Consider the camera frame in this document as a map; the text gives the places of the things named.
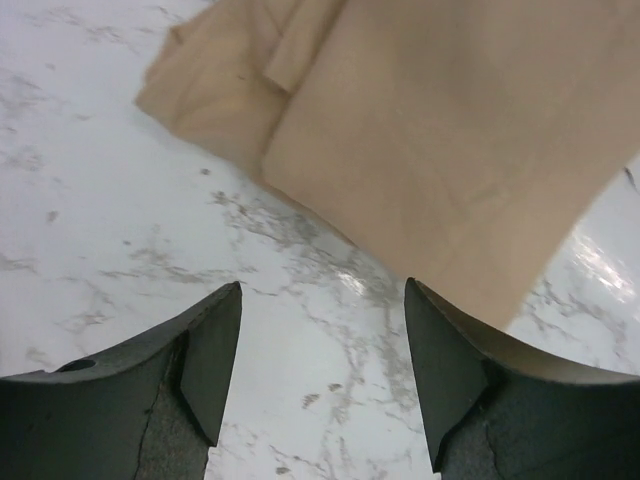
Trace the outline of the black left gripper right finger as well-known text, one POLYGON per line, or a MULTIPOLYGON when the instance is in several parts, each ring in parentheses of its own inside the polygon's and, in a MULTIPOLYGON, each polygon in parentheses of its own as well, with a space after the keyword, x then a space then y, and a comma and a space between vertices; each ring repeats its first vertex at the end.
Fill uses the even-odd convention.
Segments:
POLYGON ((639 380, 524 343, 409 279, 412 366, 444 479, 635 479, 639 380))

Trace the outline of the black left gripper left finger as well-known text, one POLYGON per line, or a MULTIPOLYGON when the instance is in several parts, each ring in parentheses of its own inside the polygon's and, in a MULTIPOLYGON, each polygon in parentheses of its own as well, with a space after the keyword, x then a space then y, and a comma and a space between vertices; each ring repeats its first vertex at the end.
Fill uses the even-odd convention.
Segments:
POLYGON ((5 479, 200 479, 241 326, 229 283, 176 317, 52 371, 1 381, 5 479))

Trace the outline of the tan beige t shirt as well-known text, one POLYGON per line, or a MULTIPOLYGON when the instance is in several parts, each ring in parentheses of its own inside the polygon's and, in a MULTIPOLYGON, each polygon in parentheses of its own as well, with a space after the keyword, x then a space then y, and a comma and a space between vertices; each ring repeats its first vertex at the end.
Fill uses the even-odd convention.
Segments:
POLYGON ((219 1, 137 106, 495 327, 639 149, 635 1, 219 1))

